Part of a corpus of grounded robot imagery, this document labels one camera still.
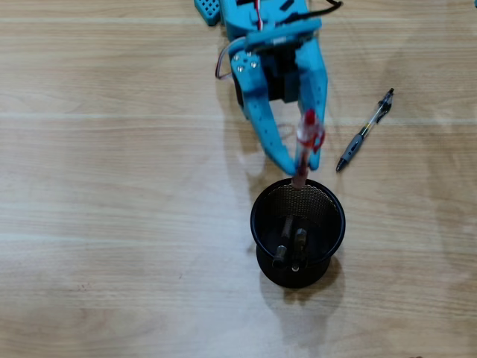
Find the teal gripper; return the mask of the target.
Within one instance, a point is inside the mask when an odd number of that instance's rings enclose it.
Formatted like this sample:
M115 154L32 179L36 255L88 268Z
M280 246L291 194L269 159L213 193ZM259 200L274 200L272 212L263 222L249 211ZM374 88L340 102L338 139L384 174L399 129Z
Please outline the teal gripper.
M324 128L328 77L315 33L320 14L305 1L224 1L223 25L238 104L265 154L287 175L294 160L279 134L270 101L298 101L297 139L305 117L315 112Z

